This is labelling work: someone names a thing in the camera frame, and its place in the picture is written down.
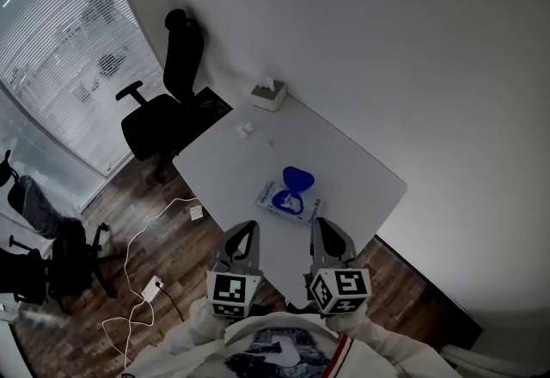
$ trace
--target white table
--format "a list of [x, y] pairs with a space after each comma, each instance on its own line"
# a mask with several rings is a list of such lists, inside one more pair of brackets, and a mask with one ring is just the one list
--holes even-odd
[[[235, 128], [241, 122], [254, 126], [246, 139]], [[283, 182], [287, 166], [310, 172], [310, 190], [326, 201], [323, 216], [352, 237], [357, 252], [406, 191], [402, 180], [290, 96], [275, 113], [245, 101], [187, 146], [174, 165], [223, 230], [251, 219], [260, 225], [260, 269], [299, 308], [308, 302], [303, 273], [312, 263], [310, 228], [255, 205], [265, 183]]]

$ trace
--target chair armrest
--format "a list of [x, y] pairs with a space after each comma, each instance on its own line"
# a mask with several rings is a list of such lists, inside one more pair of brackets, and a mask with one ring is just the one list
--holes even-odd
[[132, 85], [128, 85], [126, 88], [124, 88], [122, 91], [119, 91], [114, 98], [116, 101], [124, 99], [127, 95], [131, 95], [137, 103], [139, 103], [141, 106], [145, 105], [147, 103], [147, 100], [143, 98], [141, 94], [139, 94], [138, 89], [143, 86], [143, 82], [141, 80], [138, 80], [137, 82], [134, 82]]

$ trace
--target chair headrest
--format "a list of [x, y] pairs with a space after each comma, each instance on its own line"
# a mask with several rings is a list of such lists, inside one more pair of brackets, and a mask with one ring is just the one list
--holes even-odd
[[8, 150], [3, 161], [0, 162], [0, 187], [4, 186], [9, 181], [11, 176], [13, 176], [15, 180], [19, 179], [17, 172], [8, 163], [10, 154], [11, 150]]

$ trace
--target chair seat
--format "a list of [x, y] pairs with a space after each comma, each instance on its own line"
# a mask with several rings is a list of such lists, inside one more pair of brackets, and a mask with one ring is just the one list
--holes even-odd
[[132, 153], [142, 161], [170, 145], [185, 118], [183, 106], [162, 94], [127, 115], [120, 124]]

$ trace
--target red stripe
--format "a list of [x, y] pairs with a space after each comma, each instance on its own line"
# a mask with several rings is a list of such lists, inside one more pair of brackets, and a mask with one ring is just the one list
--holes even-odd
[[327, 368], [323, 372], [323, 375], [321, 376], [321, 378], [328, 378], [328, 376], [332, 374], [334, 366], [338, 362], [340, 355], [342, 355], [342, 351], [344, 350], [344, 346], [347, 343], [348, 338], [349, 337], [347, 335], [342, 337], [342, 339], [340, 340], [340, 344], [338, 345], [338, 348], [336, 348], [336, 352], [334, 352], [333, 359], [330, 360], [330, 363], [328, 364]]

